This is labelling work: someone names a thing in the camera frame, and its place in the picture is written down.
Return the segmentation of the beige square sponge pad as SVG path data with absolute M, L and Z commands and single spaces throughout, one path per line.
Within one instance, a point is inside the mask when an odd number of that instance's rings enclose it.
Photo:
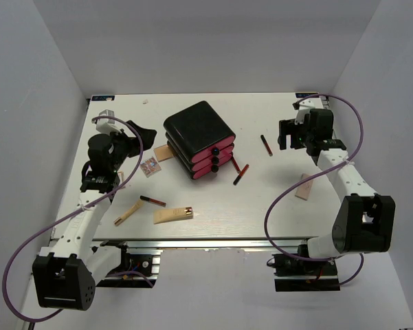
M 172 147 L 168 146 L 167 144 L 155 148 L 154 153 L 155 159 L 158 162 L 169 160 L 175 156 L 175 152 L 173 151 Z

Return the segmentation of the slim beige gold tube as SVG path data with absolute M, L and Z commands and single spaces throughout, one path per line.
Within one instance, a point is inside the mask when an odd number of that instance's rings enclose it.
M 143 206 L 143 204 L 144 201 L 142 199 L 138 199 L 131 208 L 129 208 L 124 214 L 122 214 L 113 222 L 114 226 L 119 226 L 121 223 L 127 220 L 133 213 L 139 210 Z

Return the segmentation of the beige cream tube gold cap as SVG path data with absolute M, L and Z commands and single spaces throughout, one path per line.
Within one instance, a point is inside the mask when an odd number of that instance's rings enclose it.
M 153 223 L 161 224 L 187 220 L 193 218 L 193 216 L 194 214 L 191 207 L 156 210 L 153 215 Z

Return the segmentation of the clear eyeshadow palette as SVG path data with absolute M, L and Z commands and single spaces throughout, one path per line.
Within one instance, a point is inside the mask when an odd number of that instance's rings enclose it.
M 142 162 L 140 168 L 146 177 L 150 177 L 161 170 L 161 166 L 154 157 L 148 158 Z

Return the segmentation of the black pink drawer organizer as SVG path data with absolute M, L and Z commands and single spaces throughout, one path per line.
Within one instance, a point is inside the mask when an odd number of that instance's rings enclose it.
M 191 157 L 230 135 L 236 134 L 205 100 L 181 110 L 164 120 L 167 145 L 175 151 L 191 178 Z

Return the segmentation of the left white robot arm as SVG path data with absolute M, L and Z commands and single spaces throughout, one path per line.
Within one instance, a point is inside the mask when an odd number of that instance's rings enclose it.
M 127 124 L 137 133 L 135 137 L 118 129 L 111 118 L 96 122 L 98 134 L 88 141 L 89 160 L 82 169 L 78 214 L 69 220 L 55 245 L 40 253 L 32 265 L 41 307 L 85 311 L 100 281 L 111 271 L 125 274 L 131 268 L 132 259 L 121 245 L 91 246 L 120 185 L 118 170 L 126 159 L 150 149 L 157 135 L 156 130 L 130 120 Z

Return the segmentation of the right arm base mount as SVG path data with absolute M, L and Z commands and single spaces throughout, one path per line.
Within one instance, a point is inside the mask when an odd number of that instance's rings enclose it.
M 273 254 L 266 266 L 274 271 L 276 292 L 336 292 L 340 290 L 334 262 L 300 261 Z

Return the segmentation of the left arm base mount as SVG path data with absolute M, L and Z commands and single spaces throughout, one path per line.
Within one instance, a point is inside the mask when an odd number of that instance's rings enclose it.
M 84 262 L 96 287 L 151 288 L 159 273 L 160 254 L 153 248 L 106 240 L 91 246 Z

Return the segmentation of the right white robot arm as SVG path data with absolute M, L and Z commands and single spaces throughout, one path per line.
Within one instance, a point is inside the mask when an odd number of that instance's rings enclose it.
M 333 123 L 333 112 L 328 109 L 299 111 L 295 119 L 279 122 L 280 149 L 305 149 L 341 202 L 331 232 L 309 239 L 305 251 L 296 257 L 298 269 L 305 274 L 319 269 L 321 259 L 387 252 L 392 239 L 394 199 L 365 182 L 349 160 L 344 143 L 333 138 Z

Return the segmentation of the small beige item under arm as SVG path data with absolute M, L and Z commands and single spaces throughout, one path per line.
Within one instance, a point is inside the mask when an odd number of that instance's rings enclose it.
M 124 182 L 125 182 L 125 176 L 123 171 L 118 171 L 118 178 L 119 178 L 119 185 L 118 187 L 120 189 L 124 189 Z

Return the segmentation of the pink sachet packet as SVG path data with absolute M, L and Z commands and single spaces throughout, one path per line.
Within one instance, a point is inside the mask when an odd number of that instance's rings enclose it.
M 313 180 L 309 180 L 299 185 L 295 191 L 295 197 L 307 201 L 311 193 Z

